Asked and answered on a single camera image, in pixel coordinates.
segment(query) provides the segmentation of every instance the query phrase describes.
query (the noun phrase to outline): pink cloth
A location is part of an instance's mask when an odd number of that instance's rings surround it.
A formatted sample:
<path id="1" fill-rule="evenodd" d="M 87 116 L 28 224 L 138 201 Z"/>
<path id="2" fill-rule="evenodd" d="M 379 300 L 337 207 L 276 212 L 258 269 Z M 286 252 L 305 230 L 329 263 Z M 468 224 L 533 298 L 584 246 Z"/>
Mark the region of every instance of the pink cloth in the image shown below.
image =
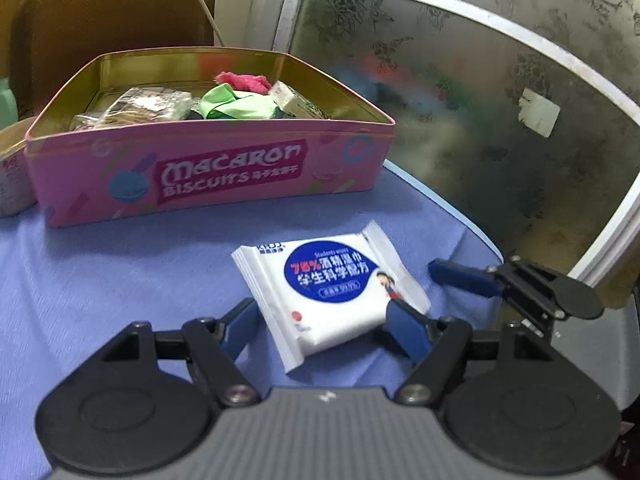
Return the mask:
<path id="1" fill-rule="evenodd" d="M 231 88 L 242 92 L 254 92 L 267 95 L 271 85 L 263 75 L 234 74 L 233 72 L 220 72 L 215 79 L 216 83 L 229 83 Z"/>

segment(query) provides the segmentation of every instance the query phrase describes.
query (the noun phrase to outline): screw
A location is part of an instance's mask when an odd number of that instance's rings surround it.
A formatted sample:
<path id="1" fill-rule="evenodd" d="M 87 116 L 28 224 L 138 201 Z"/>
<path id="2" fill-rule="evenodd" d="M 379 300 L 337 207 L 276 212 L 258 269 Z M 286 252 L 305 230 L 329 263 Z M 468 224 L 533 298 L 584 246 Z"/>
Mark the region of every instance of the screw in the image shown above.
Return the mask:
<path id="1" fill-rule="evenodd" d="M 245 406 L 258 400 L 258 392 L 248 384 L 234 384 L 225 390 L 225 399 L 234 406 Z"/>
<path id="2" fill-rule="evenodd" d="M 424 404 L 431 398 L 431 390 L 424 384 L 408 384 L 398 393 L 403 404 Z"/>
<path id="3" fill-rule="evenodd" d="M 539 338 L 542 338 L 545 336 L 542 332 L 540 332 L 540 330 L 538 330 L 535 326 L 533 326 L 533 323 L 530 322 L 527 318 L 522 320 L 522 324 L 526 326 L 529 330 L 531 330 Z"/>

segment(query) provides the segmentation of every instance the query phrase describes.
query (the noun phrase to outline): white sticker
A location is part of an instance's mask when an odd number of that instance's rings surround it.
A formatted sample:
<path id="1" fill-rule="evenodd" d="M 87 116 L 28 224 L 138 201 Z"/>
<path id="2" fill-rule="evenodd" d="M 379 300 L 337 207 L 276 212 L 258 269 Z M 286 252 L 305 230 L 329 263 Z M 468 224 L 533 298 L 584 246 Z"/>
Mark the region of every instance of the white sticker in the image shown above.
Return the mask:
<path id="1" fill-rule="evenodd" d="M 528 88 L 522 92 L 518 104 L 520 105 L 518 115 L 520 122 L 545 138 L 551 135 L 560 113 L 560 107 L 557 104 Z"/>

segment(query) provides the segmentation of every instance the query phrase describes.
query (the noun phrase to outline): mint green bottle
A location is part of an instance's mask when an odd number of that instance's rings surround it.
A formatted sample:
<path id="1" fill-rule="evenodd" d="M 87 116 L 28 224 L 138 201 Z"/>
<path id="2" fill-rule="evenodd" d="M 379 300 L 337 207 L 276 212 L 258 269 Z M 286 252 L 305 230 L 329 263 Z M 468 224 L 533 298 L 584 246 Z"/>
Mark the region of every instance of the mint green bottle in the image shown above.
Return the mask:
<path id="1" fill-rule="evenodd" d="M 18 107 L 7 78 L 0 79 L 0 130 L 18 122 Z"/>

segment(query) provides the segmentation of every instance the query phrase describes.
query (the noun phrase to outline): blue circular label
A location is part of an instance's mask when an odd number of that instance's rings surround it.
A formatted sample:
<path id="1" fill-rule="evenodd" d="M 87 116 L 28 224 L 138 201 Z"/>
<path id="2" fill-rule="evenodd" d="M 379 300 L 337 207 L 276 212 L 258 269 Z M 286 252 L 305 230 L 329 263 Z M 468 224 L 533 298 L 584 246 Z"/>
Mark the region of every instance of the blue circular label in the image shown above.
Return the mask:
<path id="1" fill-rule="evenodd" d="M 361 252 L 330 240 L 300 245 L 284 266 L 284 277 L 305 298 L 344 303 L 363 293 L 378 266 Z"/>
<path id="2" fill-rule="evenodd" d="M 142 173 L 137 171 L 121 171 L 116 173 L 109 182 L 109 194 L 118 202 L 133 203 L 146 195 L 149 182 Z"/>

